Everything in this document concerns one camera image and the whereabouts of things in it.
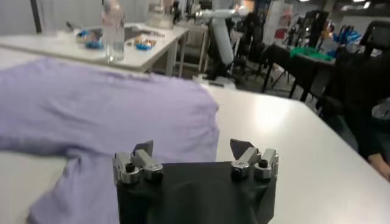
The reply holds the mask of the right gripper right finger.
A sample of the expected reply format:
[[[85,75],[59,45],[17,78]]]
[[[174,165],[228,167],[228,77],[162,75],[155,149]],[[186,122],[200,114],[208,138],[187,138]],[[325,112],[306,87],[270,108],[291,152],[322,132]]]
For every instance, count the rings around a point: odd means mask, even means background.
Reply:
[[[256,181],[269,181],[278,175],[278,153],[274,149],[260,152],[252,143],[230,140],[234,161],[231,162],[231,176],[235,181],[254,178]]]

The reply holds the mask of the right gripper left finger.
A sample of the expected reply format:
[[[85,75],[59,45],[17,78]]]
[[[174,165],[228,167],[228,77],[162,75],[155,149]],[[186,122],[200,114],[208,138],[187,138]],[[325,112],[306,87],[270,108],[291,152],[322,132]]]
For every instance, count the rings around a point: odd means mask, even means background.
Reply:
[[[112,158],[114,183],[138,184],[142,178],[151,183],[163,179],[163,165],[152,157],[153,141],[137,144],[132,152],[117,152]]]

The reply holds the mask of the bare bystander hand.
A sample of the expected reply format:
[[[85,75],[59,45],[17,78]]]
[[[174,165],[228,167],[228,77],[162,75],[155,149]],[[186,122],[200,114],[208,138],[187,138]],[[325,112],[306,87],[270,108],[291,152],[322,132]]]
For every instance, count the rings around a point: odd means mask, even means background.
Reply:
[[[390,167],[380,153],[368,156],[370,165],[387,181],[389,181]]]

